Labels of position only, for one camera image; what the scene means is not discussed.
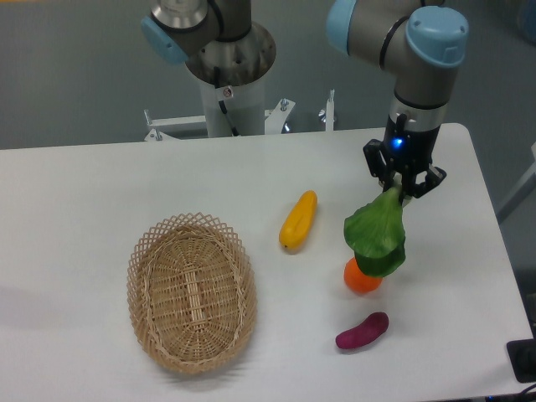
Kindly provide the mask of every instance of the wicker basket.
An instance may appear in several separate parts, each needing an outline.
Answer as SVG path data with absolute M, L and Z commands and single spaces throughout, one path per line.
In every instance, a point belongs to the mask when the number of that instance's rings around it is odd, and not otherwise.
M 145 233 L 127 288 L 138 342 L 173 371 L 215 369 L 247 344 L 255 325 L 249 257 L 233 229 L 210 215 L 179 215 Z

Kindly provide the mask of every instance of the silver cylinder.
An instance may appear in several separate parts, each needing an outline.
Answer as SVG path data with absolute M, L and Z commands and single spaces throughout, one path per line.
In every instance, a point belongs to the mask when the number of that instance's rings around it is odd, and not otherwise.
M 207 0 L 152 0 L 152 15 L 174 29 L 190 29 L 207 16 Z

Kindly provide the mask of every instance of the cable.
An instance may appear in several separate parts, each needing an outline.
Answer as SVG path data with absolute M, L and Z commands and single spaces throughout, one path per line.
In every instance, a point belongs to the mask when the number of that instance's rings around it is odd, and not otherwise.
M 219 68 L 214 67 L 214 88 L 215 89 L 218 89 L 220 87 L 219 86 L 219 74 L 220 74 Z M 219 104 L 219 109 L 224 114 L 225 120 L 229 124 L 229 128 L 231 129 L 231 133 L 233 134 L 233 137 L 240 137 L 240 134 L 238 133 L 238 130 L 236 129 L 235 124 L 233 123 L 233 119 L 231 119 L 231 116 L 227 111 L 225 102 L 223 100 L 220 100 L 218 104 Z

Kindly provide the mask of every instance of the purple sweet potato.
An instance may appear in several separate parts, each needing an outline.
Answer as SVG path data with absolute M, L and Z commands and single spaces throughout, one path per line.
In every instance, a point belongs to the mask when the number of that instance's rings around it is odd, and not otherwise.
M 387 331 L 389 317 L 384 312 L 373 312 L 365 321 L 352 329 L 340 333 L 335 343 L 341 349 L 355 349 L 368 345 Z

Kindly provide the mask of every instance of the black object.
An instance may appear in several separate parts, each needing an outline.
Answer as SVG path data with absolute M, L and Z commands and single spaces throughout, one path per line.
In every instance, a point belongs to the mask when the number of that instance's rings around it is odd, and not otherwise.
M 536 382 L 536 340 L 511 341 L 506 348 L 516 379 L 520 383 Z
M 393 186 L 395 173 L 402 175 L 400 202 L 406 196 L 420 198 L 436 188 L 446 172 L 432 166 L 432 151 L 439 127 L 430 131 L 406 131 L 408 116 L 401 114 L 396 121 L 390 118 L 385 127 L 384 140 L 371 140 L 364 146 L 370 174 L 384 185 L 384 191 Z M 417 183 L 417 175 L 426 172 L 425 181 Z

